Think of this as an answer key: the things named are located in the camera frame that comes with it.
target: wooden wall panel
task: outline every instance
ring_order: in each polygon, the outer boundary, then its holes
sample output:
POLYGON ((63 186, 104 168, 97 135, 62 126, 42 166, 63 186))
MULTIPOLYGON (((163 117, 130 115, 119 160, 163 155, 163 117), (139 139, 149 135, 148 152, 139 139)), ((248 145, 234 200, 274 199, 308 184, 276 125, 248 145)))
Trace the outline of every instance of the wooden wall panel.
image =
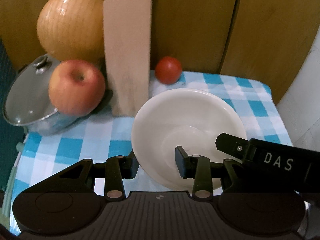
POLYGON ((320 23, 320 0, 240 0, 221 74, 259 80, 278 103, 320 23))
POLYGON ((15 69, 45 53, 37 38, 36 23, 47 1, 0 0, 0 36, 15 69))
POLYGON ((215 73, 228 36, 235 0, 154 0, 152 67, 163 56, 184 70, 215 73))
MULTIPOLYGON (((44 53, 37 36, 38 15, 48 0, 0 0, 0 35, 19 69, 44 53)), ((235 0, 154 0, 152 65, 177 57, 185 70, 216 72, 235 0)))

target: blue checkered tablecloth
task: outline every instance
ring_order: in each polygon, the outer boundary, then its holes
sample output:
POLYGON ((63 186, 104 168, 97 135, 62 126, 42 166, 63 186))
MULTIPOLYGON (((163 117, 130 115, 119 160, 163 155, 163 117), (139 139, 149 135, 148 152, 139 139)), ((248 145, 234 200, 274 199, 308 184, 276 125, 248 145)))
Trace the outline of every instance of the blue checkered tablecloth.
MULTIPOLYGON (((173 85, 160 84, 150 73, 150 98, 175 88, 194 88, 210 92, 226 101, 240 116, 247 138, 292 145, 289 135, 272 102, 270 88, 261 82, 230 76, 183 72, 173 85)), ((133 117, 113 117, 111 109, 81 119, 67 130, 52 136, 30 133, 18 165, 12 202, 26 188, 84 158, 95 163, 116 155, 128 155, 131 147, 133 117)), ((103 194, 103 179, 97 179, 95 191, 103 194)), ((153 181, 141 168, 133 180, 124 180, 130 191, 169 190, 153 181)), ((10 230, 20 231, 11 211, 10 230)))

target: white wall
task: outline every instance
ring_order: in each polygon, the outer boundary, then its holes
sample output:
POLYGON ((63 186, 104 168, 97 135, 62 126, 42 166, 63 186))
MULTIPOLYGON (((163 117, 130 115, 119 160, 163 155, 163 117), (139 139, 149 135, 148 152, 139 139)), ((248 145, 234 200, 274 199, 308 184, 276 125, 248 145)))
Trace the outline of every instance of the white wall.
POLYGON ((320 30, 277 109, 294 146, 320 151, 320 30))

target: red tomato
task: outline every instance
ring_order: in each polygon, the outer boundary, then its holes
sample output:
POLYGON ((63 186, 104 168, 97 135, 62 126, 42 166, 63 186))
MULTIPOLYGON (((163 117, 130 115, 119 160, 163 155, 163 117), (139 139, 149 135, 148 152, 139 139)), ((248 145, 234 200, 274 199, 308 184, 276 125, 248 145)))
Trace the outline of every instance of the red tomato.
POLYGON ((174 57, 163 57, 155 68, 155 76, 166 85, 173 84, 178 81, 182 73, 180 61, 174 57))

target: apple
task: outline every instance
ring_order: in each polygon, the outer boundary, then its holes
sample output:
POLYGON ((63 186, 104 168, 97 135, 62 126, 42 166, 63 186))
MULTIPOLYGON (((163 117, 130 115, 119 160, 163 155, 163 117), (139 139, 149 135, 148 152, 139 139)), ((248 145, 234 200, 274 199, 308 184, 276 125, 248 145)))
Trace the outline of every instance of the apple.
POLYGON ((105 78, 95 65, 84 60, 66 60, 51 75, 49 98, 59 112, 81 117, 100 103, 105 89, 105 78))

